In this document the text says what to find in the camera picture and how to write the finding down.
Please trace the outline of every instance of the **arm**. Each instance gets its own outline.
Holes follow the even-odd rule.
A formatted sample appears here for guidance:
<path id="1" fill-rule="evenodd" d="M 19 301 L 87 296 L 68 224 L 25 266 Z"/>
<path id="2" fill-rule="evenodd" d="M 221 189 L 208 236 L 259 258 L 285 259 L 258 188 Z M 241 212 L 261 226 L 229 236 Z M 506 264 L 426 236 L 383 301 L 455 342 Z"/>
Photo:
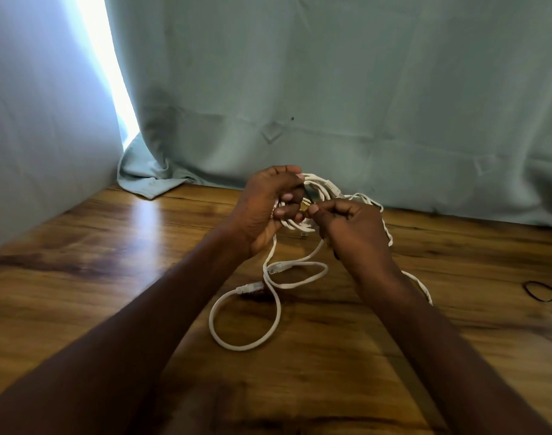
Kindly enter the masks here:
<path id="1" fill-rule="evenodd" d="M 552 427 L 430 306 L 393 261 L 379 211 L 348 200 L 309 207 L 454 433 L 552 434 Z"/>
<path id="2" fill-rule="evenodd" d="M 255 174 L 230 217 L 119 313 L 0 395 L 0 434 L 123 433 L 191 323 L 234 270 L 300 220 L 300 168 Z"/>

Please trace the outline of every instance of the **curtain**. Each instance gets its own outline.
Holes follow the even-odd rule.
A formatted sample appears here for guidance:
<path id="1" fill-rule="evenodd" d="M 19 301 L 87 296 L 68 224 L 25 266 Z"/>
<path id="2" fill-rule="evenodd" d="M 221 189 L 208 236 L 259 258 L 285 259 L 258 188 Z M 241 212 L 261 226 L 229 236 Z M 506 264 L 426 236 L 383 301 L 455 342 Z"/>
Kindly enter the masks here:
<path id="1" fill-rule="evenodd" d="M 114 182 L 103 74 L 75 0 L 0 0 L 0 244 Z"/>
<path id="2" fill-rule="evenodd" d="M 388 206 L 552 226 L 552 0 L 106 0 L 119 183 L 295 163 Z"/>

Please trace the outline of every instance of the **hand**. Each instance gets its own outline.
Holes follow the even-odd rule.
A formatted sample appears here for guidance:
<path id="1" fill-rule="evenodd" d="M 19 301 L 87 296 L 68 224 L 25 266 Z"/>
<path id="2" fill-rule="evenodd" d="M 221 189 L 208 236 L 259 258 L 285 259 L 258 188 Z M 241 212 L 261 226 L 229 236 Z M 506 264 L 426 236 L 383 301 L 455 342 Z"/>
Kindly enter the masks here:
<path id="1" fill-rule="evenodd" d="M 375 206 L 335 198 L 310 205 L 307 212 L 357 283 L 371 272 L 398 271 L 381 213 Z"/>
<path id="2" fill-rule="evenodd" d="M 304 177 L 299 166 L 271 166 L 252 175 L 226 223 L 244 238 L 248 256 L 256 255 L 282 227 L 280 219 L 302 221 L 300 203 L 304 197 Z M 276 200 L 287 203 L 274 209 Z"/>

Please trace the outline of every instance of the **tangled cable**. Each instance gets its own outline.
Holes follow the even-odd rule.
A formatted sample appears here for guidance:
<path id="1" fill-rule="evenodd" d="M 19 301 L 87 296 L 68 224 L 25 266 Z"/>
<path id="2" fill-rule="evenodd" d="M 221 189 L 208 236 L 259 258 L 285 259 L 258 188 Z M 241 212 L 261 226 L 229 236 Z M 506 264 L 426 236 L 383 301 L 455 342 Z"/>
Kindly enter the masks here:
<path id="1" fill-rule="evenodd" d="M 353 195 L 343 195 L 342 192 L 340 192 L 340 189 L 337 188 L 337 186 L 334 185 L 334 183 L 330 182 L 329 180 L 322 179 L 314 174 L 303 174 L 304 175 L 304 185 L 310 186 L 312 189 L 314 189 L 318 193 L 318 197 L 321 201 L 324 200 L 330 200 L 333 198 L 347 198 L 349 200 L 352 199 L 359 199 L 365 204 L 368 205 L 374 205 L 379 208 L 379 210 L 383 211 L 382 204 L 377 203 L 376 201 L 372 200 L 371 198 L 367 197 L 364 194 L 356 193 Z M 309 205 L 311 202 L 308 198 L 303 199 L 303 203 Z M 282 201 L 277 201 L 274 207 L 276 206 L 283 206 L 285 205 Z M 313 227 L 312 220 L 310 219 L 304 219 L 301 223 L 296 223 L 293 220 L 282 220 L 281 223 L 284 225 L 284 227 L 287 227 L 291 230 L 300 230 L 302 232 L 315 232 L 316 230 Z M 388 238 L 388 245 L 389 247 L 393 245 L 393 237 L 389 233 L 387 226 L 385 225 L 385 222 L 383 220 L 383 228 L 385 233 L 387 234 Z M 328 272 L 328 266 L 325 263 L 319 263 L 317 261 L 309 261 L 310 258 L 312 258 L 314 255 L 318 253 L 320 248 L 323 247 L 324 241 L 320 241 L 316 249 L 308 255 L 300 259 L 294 259 L 291 261 L 279 261 L 272 264 L 268 264 L 270 260 L 272 259 L 272 256 L 274 255 L 274 251 L 276 250 L 276 235 L 272 237 L 273 246 L 272 250 L 268 254 L 268 257 L 266 258 L 266 261 L 264 261 L 264 264 L 262 265 L 262 271 L 264 273 L 264 283 L 266 284 L 266 287 L 272 292 L 272 295 L 274 296 L 274 300 L 276 301 L 276 319 L 274 320 L 274 323 L 272 324 L 272 327 L 268 330 L 268 332 L 259 338 L 256 342 L 249 343 L 247 345 L 243 346 L 234 346 L 230 345 L 228 343 L 225 343 L 220 337 L 217 335 L 216 330 L 213 327 L 213 318 L 216 314 L 217 308 L 222 304 L 226 298 L 228 298 L 231 295 L 241 295 L 243 293 L 252 293 L 259 290 L 262 290 L 264 288 L 264 284 L 262 282 L 253 282 L 251 284 L 242 285 L 241 287 L 237 287 L 236 289 L 229 291 L 225 294 L 223 294 L 218 300 L 216 300 L 216 303 L 213 305 L 211 311 L 209 312 L 209 330 L 212 333 L 212 337 L 214 340 L 222 347 L 226 348 L 227 350 L 232 351 L 247 351 L 251 350 L 252 348 L 257 347 L 258 345 L 263 344 L 270 336 L 272 336 L 272 333 L 274 333 L 274 330 L 276 330 L 276 327 L 278 326 L 278 323 L 280 322 L 280 314 L 282 311 L 282 307 L 280 305 L 280 298 L 278 297 L 278 294 L 276 293 L 276 290 L 274 290 L 274 287 L 278 287 L 280 289 L 290 289 L 290 288 L 296 288 L 300 285 L 308 284 L 309 282 L 316 281 L 317 279 L 322 278 L 327 272 Z M 272 280 L 270 275 L 273 275 L 275 273 L 280 273 L 282 271 L 288 270 L 291 267 L 295 266 L 318 266 L 322 267 L 323 270 L 320 273 L 317 273 L 316 275 L 313 275 L 309 278 L 304 279 L 300 282 L 295 282 L 292 284 L 277 284 Z M 429 293 L 429 290 L 421 281 L 419 281 L 415 276 L 411 275 L 411 273 L 407 273 L 406 271 L 403 271 L 403 274 L 413 281 L 415 281 L 420 289 L 425 294 L 425 297 L 427 298 L 427 301 L 433 305 L 433 301 L 431 299 L 431 294 Z"/>

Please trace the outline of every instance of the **wooden surface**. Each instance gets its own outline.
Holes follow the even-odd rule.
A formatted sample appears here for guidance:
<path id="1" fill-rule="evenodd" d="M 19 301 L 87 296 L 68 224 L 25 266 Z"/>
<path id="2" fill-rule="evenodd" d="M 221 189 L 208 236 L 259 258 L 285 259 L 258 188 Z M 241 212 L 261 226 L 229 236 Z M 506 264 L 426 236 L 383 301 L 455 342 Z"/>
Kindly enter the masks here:
<path id="1" fill-rule="evenodd" d="M 44 358 L 115 313 L 177 262 L 232 209 L 238 193 L 192 185 L 146 201 L 116 187 L 0 249 L 0 392 Z M 552 422 L 552 305 L 520 283 L 552 284 L 552 230 L 387 211 L 400 266 L 504 378 Z M 279 235 L 276 259 L 307 255 L 312 235 Z M 220 293 L 261 279 L 265 253 Z M 157 433 L 192 385 L 223 380 L 236 391 L 239 433 L 440 433 L 425 390 L 342 266 L 284 292 L 282 320 L 258 349 L 222 349 L 200 315 L 134 424 Z M 304 277 L 302 270 L 279 281 Z M 271 297 L 231 299 L 216 319 L 230 343 L 250 343 L 274 319 Z"/>

